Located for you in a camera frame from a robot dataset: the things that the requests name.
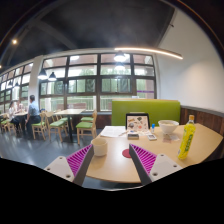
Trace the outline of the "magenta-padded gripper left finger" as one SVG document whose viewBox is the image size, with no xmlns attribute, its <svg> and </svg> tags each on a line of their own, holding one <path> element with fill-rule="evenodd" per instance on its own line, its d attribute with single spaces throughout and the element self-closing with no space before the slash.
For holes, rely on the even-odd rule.
<svg viewBox="0 0 224 224">
<path fill-rule="evenodd" d="M 45 170 L 81 186 L 93 155 L 93 145 L 90 144 L 67 157 L 57 157 Z"/>
</svg>

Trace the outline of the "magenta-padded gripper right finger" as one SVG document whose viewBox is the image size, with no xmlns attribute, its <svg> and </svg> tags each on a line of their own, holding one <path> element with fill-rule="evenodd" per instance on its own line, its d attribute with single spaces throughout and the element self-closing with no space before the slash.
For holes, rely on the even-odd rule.
<svg viewBox="0 0 224 224">
<path fill-rule="evenodd" d="M 129 154 L 143 185 L 159 180 L 182 169 L 165 154 L 154 154 L 140 146 L 129 145 Z"/>
</svg>

